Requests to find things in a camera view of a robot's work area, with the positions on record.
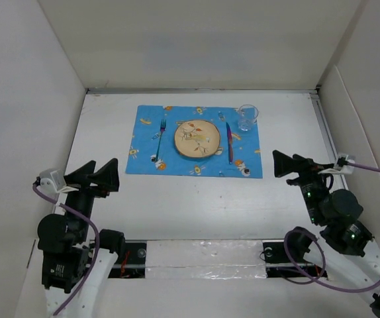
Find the clear plastic cup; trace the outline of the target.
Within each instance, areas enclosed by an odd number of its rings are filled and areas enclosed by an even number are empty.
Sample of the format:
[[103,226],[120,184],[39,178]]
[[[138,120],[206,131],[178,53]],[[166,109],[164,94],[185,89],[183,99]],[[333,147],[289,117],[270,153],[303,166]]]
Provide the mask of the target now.
[[258,109],[254,105],[245,104],[239,107],[238,128],[241,131],[250,131],[256,124],[259,115]]

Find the iridescent knife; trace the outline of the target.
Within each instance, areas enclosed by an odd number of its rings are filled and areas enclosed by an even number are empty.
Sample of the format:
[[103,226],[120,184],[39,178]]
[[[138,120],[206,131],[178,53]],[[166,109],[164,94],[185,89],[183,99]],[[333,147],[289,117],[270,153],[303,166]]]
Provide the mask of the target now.
[[228,143],[228,162],[229,164],[233,163],[234,154],[233,154],[233,148],[232,148],[232,131],[230,129],[230,125],[226,123],[226,133],[227,133],[227,143]]

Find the blue space-print cloth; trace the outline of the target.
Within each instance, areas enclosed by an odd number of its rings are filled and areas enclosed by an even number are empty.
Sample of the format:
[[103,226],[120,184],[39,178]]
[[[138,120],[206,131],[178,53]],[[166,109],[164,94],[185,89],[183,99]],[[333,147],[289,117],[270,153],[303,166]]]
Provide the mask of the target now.
[[[258,126],[250,131],[238,128],[238,109],[229,107],[140,105],[130,143],[125,172],[140,175],[196,176],[223,178],[263,177]],[[155,162],[160,123],[167,120],[160,155]],[[210,121],[218,128],[221,142],[217,152],[207,158],[188,158],[175,148],[177,127],[190,120]],[[226,123],[232,131],[233,163],[228,162]]]

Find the iridescent fork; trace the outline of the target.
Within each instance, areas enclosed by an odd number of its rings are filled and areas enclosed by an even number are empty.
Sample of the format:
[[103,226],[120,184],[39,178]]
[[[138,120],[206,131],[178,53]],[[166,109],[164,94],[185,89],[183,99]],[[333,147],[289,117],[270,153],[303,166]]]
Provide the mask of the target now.
[[162,121],[160,123],[160,132],[159,132],[158,147],[157,147],[156,155],[155,155],[155,158],[154,158],[155,162],[158,161],[158,158],[159,158],[159,155],[160,155],[160,146],[161,146],[161,143],[162,143],[163,134],[166,131],[166,126],[167,126],[167,120],[166,119],[162,119]]

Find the beige bird-pattern plate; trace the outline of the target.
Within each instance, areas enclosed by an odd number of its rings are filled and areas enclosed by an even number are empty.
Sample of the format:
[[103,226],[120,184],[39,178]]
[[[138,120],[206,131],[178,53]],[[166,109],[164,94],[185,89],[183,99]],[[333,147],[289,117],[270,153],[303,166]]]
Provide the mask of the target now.
[[207,158],[220,148],[220,132],[216,125],[206,120],[190,120],[175,130],[174,145],[178,153],[188,158]]

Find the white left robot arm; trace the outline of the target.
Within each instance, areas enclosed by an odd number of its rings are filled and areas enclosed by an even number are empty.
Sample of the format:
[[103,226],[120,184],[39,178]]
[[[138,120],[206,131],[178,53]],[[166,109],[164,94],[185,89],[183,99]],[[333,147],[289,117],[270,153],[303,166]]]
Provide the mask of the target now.
[[91,160],[66,176],[48,169],[32,185],[64,211],[43,217],[37,227],[49,317],[94,317],[113,265],[128,258],[124,234],[99,230],[91,220],[94,200],[119,190],[118,165],[113,158],[97,170]]

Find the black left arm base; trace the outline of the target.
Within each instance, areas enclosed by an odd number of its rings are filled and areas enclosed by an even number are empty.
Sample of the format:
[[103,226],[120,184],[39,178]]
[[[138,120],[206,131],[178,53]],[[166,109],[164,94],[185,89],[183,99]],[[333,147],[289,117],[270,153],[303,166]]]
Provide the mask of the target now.
[[113,265],[108,278],[140,279],[145,278],[147,242],[128,240],[124,255]]

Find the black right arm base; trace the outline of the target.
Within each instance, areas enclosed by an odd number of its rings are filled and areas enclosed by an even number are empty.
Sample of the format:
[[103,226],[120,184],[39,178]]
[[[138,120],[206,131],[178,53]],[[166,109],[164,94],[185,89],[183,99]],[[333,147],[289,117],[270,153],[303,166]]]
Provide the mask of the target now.
[[[265,240],[262,242],[263,250],[260,260],[265,263],[267,278],[305,278],[288,259],[282,240]],[[294,257],[304,272],[316,278],[322,271],[320,266]]]

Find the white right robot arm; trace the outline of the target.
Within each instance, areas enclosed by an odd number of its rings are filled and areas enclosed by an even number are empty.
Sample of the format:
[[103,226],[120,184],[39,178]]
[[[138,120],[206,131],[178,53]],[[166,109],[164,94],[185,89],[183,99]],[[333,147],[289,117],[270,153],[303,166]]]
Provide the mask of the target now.
[[290,263],[307,278],[329,290],[359,294],[374,316],[380,317],[380,248],[373,234],[360,221],[363,207],[347,189],[331,190],[335,175],[367,170],[347,154],[330,164],[319,164],[298,154],[273,151],[274,175],[300,188],[310,221],[322,227],[320,235],[302,227],[286,233],[283,249]]

